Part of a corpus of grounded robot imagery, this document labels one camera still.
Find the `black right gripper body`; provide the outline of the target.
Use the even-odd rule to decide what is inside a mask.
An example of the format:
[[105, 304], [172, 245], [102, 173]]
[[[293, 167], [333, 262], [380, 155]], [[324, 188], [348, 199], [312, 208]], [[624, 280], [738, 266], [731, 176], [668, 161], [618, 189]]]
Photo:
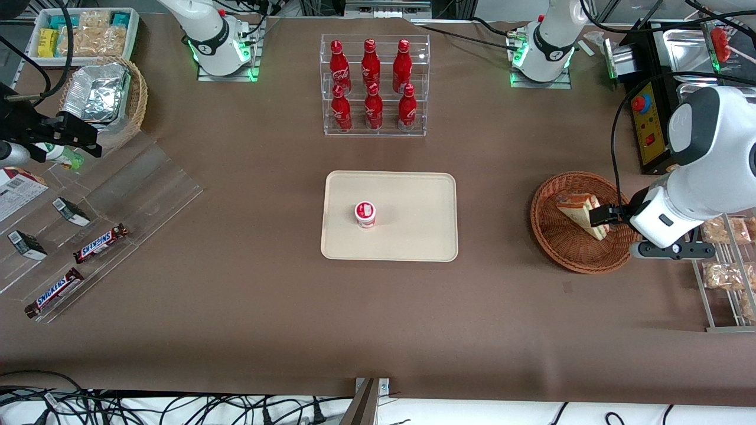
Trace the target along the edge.
[[1, 84], [1, 95], [1, 164], [45, 162], [49, 152], [62, 145], [55, 139], [48, 118], [38, 113], [27, 100], [8, 100], [7, 97], [16, 95], [16, 92], [7, 84]]

